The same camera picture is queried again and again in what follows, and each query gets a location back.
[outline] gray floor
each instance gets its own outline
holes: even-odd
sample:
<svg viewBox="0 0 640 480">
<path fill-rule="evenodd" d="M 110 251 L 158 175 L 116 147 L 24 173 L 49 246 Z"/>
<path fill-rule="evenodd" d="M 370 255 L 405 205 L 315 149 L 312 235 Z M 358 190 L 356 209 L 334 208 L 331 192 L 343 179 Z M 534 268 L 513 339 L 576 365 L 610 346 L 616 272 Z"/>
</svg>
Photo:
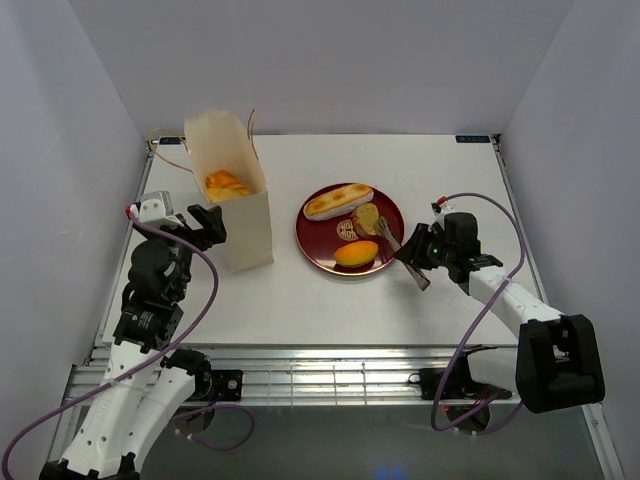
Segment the gray floor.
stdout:
<svg viewBox="0 0 640 480">
<path fill-rule="evenodd" d="M 510 408 L 492 407 L 492 415 L 497 419 Z M 142 479 L 603 478 L 578 408 L 543 415 L 523 411 L 504 430 L 480 438 L 402 423 L 428 423 L 429 411 L 426 406 L 256 408 L 255 435 L 227 453 L 167 428 Z M 247 425 L 242 413 L 222 411 L 204 435 L 231 443 Z"/>
</svg>

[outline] metal tongs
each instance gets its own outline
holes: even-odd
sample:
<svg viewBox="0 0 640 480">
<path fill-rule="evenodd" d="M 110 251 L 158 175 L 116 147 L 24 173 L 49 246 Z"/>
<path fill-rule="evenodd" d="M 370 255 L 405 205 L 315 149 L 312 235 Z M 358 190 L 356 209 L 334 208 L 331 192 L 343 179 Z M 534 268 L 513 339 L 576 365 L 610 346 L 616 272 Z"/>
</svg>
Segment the metal tongs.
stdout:
<svg viewBox="0 0 640 480">
<path fill-rule="evenodd" d="M 389 242 L 389 245 L 391 245 L 391 248 L 394 252 L 397 252 L 398 250 L 400 250 L 402 245 L 400 245 L 400 242 L 398 242 L 396 237 L 393 236 L 393 233 L 391 232 L 391 227 L 389 226 L 389 221 L 385 217 L 380 216 L 380 218 L 378 218 L 376 223 L 373 225 L 373 228 L 376 231 L 376 234 L 378 236 L 384 237 L 387 239 L 387 242 Z M 429 281 L 429 279 L 424 275 L 424 273 L 422 273 L 422 270 L 414 267 L 413 265 L 407 265 L 406 263 L 402 263 L 402 264 L 409 271 L 413 279 L 416 281 L 416 284 L 418 285 L 418 288 L 420 290 L 424 292 L 427 289 L 427 287 L 431 285 L 431 281 Z"/>
</svg>

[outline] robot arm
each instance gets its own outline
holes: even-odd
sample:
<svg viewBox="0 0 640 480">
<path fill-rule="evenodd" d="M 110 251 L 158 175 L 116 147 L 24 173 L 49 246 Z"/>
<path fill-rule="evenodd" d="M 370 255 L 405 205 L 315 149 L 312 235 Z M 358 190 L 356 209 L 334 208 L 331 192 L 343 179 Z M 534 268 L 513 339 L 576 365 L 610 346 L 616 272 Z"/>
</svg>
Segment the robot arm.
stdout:
<svg viewBox="0 0 640 480">
<path fill-rule="evenodd" d="M 202 225 L 192 230 L 174 215 L 167 192 L 144 195 L 127 209 L 141 223 L 166 230 L 200 250 L 226 240 L 220 207 L 188 208 Z M 191 280 L 192 252 L 184 245 L 143 231 L 146 240 L 131 256 L 129 283 L 114 331 L 114 344 L 102 384 L 112 387 L 96 396 L 80 430 L 59 462 L 43 468 L 41 480 L 138 479 L 142 464 L 175 410 L 189 397 L 210 388 L 211 366 L 204 354 L 177 349 L 146 368 L 116 382 L 131 368 L 164 350 L 182 318 L 178 302 Z M 140 401 L 156 368 L 157 383 Z"/>
<path fill-rule="evenodd" d="M 534 413 L 602 401 L 604 380 L 591 322 L 563 314 L 511 281 L 497 258 L 480 251 L 472 214 L 457 212 L 444 197 L 432 208 L 435 222 L 418 224 L 396 258 L 424 270 L 447 268 L 453 282 L 485 305 L 503 289 L 491 311 L 518 339 L 517 352 L 468 349 L 456 366 L 465 371 L 455 378 L 518 392 Z"/>
</svg>

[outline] white wall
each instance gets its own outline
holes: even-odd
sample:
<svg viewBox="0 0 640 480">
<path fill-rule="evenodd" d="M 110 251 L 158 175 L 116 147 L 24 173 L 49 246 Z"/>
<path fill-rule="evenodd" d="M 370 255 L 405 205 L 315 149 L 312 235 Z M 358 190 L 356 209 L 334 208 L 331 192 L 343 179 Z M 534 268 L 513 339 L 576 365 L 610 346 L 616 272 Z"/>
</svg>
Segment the white wall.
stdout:
<svg viewBox="0 0 640 480">
<path fill-rule="evenodd" d="M 502 131 L 573 0 L 70 0 L 136 126 Z"/>
<path fill-rule="evenodd" d="M 67 0 L 0 0 L 0 449 L 92 344 L 144 144 Z M 11 463 L 37 478 L 55 422 Z"/>
<path fill-rule="evenodd" d="M 640 4 L 576 0 L 504 134 L 550 299 L 596 326 L 604 413 L 640 478 Z"/>
</svg>

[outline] red lacquer plate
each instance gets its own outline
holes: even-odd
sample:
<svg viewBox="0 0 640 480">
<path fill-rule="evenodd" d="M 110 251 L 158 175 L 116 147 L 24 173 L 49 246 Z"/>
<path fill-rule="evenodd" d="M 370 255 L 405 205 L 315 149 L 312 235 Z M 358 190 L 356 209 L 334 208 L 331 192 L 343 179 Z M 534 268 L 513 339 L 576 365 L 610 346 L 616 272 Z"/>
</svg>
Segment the red lacquer plate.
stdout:
<svg viewBox="0 0 640 480">
<path fill-rule="evenodd" d="M 311 221 L 307 220 L 302 213 L 304 206 L 312 199 L 323 193 L 336 188 L 348 185 L 348 183 L 338 183 L 329 185 L 318 190 L 305 200 L 298 212 L 296 220 L 296 237 L 298 245 L 305 256 L 317 267 L 327 272 L 343 276 L 360 276 L 377 272 L 393 261 L 393 250 L 384 238 L 367 238 L 378 243 L 378 253 L 376 257 L 366 265 L 358 268 L 346 268 L 336 264 L 334 259 L 335 251 L 350 242 L 362 240 L 356 234 L 351 223 L 351 214 L 330 218 L 329 220 Z M 395 237 L 402 243 L 404 239 L 404 221 L 397 205 L 381 191 L 373 188 L 373 200 L 371 203 L 378 207 L 380 215 L 389 221 L 391 230 Z"/>
</svg>

